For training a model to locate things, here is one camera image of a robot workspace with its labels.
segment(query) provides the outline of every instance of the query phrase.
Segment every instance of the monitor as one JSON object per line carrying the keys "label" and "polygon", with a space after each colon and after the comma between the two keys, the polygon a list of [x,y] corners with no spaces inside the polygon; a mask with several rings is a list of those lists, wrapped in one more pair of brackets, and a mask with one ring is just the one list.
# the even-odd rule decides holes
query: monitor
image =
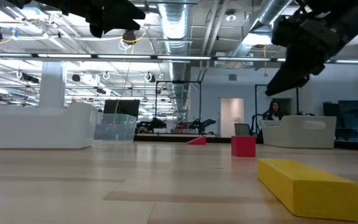
{"label": "monitor", "polygon": [[345,128],[358,129],[358,100],[339,100],[338,105]]}
{"label": "monitor", "polygon": [[104,104],[104,114],[127,114],[137,118],[139,115],[140,100],[106,100]]}

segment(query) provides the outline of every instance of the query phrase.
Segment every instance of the light wooden floor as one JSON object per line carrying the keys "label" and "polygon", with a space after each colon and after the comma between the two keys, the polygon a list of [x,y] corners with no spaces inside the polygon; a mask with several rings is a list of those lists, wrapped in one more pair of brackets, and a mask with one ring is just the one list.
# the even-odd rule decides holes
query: light wooden floor
{"label": "light wooden floor", "polygon": [[[358,151],[258,146],[358,182]],[[0,150],[0,223],[349,223],[294,217],[229,144],[96,142],[75,151]]]}

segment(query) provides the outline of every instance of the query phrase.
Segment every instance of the column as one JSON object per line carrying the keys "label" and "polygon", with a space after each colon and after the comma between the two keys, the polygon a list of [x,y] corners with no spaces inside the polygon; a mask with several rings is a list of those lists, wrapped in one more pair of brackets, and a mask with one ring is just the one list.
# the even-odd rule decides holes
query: column
{"label": "column", "polygon": [[64,108],[67,71],[63,62],[43,62],[40,108]]}

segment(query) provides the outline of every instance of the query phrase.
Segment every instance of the red object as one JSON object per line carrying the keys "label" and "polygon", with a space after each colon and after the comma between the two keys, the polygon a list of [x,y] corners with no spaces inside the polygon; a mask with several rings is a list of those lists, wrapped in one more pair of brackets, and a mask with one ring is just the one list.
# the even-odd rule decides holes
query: red object
{"label": "red object", "polygon": [[200,136],[196,139],[193,139],[191,141],[188,141],[186,144],[190,145],[204,145],[206,144],[206,136]]}
{"label": "red object", "polygon": [[231,155],[237,157],[256,156],[256,138],[253,136],[232,136]]}

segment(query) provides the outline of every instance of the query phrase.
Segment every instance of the person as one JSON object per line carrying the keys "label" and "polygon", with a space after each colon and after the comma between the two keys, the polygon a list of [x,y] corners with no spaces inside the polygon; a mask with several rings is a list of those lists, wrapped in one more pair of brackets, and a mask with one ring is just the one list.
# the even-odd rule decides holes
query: person
{"label": "person", "polygon": [[281,112],[278,101],[272,100],[269,109],[263,114],[263,119],[268,121],[281,121],[285,115],[287,115],[287,113]]}

